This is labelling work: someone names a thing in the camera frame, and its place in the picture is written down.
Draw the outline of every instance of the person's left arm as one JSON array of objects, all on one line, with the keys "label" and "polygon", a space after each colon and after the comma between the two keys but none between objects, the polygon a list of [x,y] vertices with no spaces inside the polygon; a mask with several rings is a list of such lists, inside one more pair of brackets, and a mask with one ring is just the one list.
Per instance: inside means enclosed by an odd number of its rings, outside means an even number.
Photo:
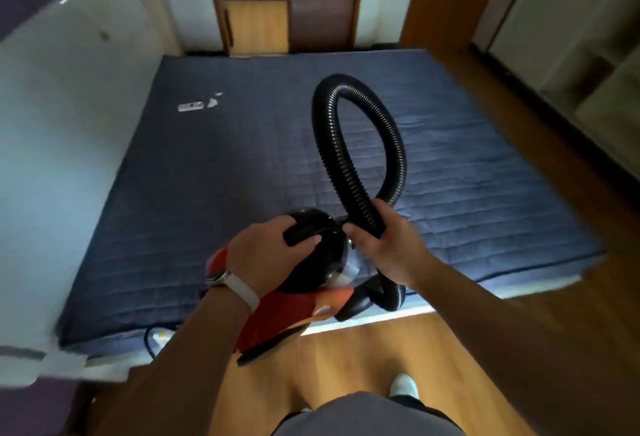
[{"label": "person's left arm", "polygon": [[[289,247],[288,215],[252,225],[228,247],[227,268],[262,297],[311,254],[319,236]],[[211,289],[146,373],[116,402],[96,436],[204,435],[236,339],[251,314],[227,287]]]}]

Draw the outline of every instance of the bed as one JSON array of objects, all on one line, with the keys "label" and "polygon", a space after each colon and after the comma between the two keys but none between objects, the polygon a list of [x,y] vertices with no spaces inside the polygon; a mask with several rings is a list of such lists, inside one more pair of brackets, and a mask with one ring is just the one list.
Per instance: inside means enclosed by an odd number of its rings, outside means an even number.
[{"label": "bed", "polygon": [[[314,89],[332,73],[360,79],[394,116],[408,159],[396,210],[437,257],[508,297],[576,282],[603,254],[425,51],[165,57],[58,323],[63,350],[140,350],[147,327],[189,315],[205,260],[246,225],[301,206],[343,213],[310,123]],[[178,110],[196,101],[205,107]],[[375,194],[385,173],[380,139],[355,106],[339,108],[360,178]],[[429,309],[409,292],[400,312],[373,307],[308,332]]]}]

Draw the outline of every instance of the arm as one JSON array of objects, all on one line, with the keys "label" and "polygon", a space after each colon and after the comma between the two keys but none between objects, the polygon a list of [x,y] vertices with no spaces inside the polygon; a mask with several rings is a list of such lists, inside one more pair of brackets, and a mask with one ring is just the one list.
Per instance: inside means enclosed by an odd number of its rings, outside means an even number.
[{"label": "arm", "polygon": [[[289,247],[288,215],[252,225],[229,243],[227,267],[262,297],[311,254],[319,236]],[[204,435],[249,306],[211,289],[157,358],[100,423],[96,436]]]},{"label": "arm", "polygon": [[348,236],[389,278],[429,302],[509,402],[539,434],[638,434],[640,383],[616,360],[530,318],[443,264],[393,208],[374,200],[387,225],[376,239]]}]

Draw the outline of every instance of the white shoe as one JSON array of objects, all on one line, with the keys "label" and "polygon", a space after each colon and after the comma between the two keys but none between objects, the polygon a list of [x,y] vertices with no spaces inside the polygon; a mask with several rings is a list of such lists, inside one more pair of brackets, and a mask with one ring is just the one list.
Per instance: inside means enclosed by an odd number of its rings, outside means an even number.
[{"label": "white shoe", "polygon": [[393,396],[411,396],[414,399],[420,399],[418,395],[418,386],[409,374],[398,374],[391,383],[391,391],[389,397]]}]

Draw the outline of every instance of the hand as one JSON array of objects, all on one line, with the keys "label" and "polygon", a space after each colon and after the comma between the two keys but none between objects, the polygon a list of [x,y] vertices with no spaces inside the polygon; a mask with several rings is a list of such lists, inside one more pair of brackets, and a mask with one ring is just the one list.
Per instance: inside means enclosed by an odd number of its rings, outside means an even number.
[{"label": "hand", "polygon": [[229,242],[227,269],[241,278],[260,298],[270,293],[311,254],[321,236],[287,246],[282,234],[296,221],[281,215],[265,223],[254,223]]},{"label": "hand", "polygon": [[372,203],[387,226],[381,238],[375,238],[352,223],[344,224],[342,229],[381,273],[398,284],[413,288],[429,272],[429,267],[435,267],[440,261],[427,251],[413,225],[392,206],[380,198],[374,198]]}]

